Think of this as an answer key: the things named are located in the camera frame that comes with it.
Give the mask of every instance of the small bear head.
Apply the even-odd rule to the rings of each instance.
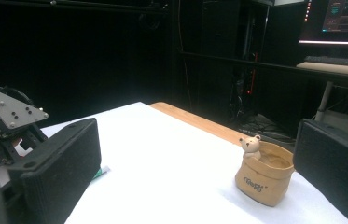
[[[260,135],[255,137],[240,138],[241,146],[245,152],[257,152],[260,147]]]

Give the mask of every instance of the cable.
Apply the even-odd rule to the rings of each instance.
[[[179,33],[179,44],[180,44],[180,50],[183,51],[183,40],[182,40],[182,32],[181,32],[181,22],[180,22],[180,5],[181,5],[181,0],[178,1],[177,5],[177,27],[178,27],[178,33]],[[186,63],[186,59],[183,58],[183,65],[185,68],[185,78],[186,78],[186,85],[188,88],[188,103],[190,104],[190,111],[193,112],[193,105],[191,102],[191,94],[190,94],[190,86],[188,84],[188,65]]]
[[[28,105],[35,106],[34,102],[27,95],[25,95],[25,93],[23,93],[22,91],[5,86],[5,87],[0,87],[0,92],[4,93],[6,95],[8,95],[10,92],[14,92],[18,96],[20,96],[20,98],[22,98],[22,100],[19,99],[20,101],[23,101],[24,103],[26,103]]]

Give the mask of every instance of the white tablecloth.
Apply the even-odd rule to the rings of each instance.
[[[296,172],[275,207],[250,199],[234,182],[240,147],[148,105],[92,117],[111,171],[90,184],[67,223],[348,223]],[[7,181],[0,168],[0,184]]]

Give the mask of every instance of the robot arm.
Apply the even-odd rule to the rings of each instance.
[[[0,165],[10,165],[21,157],[12,142],[21,139],[21,146],[35,149],[48,138],[36,126],[36,122],[49,115],[40,109],[14,99],[5,93],[14,91],[29,104],[32,101],[20,91],[0,88]]]

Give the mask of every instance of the bear figurine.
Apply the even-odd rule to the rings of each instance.
[[[260,160],[261,154],[258,151],[260,147],[260,135],[255,135],[255,137],[247,137],[245,139],[240,138],[241,146],[244,150],[244,157],[255,157]]]

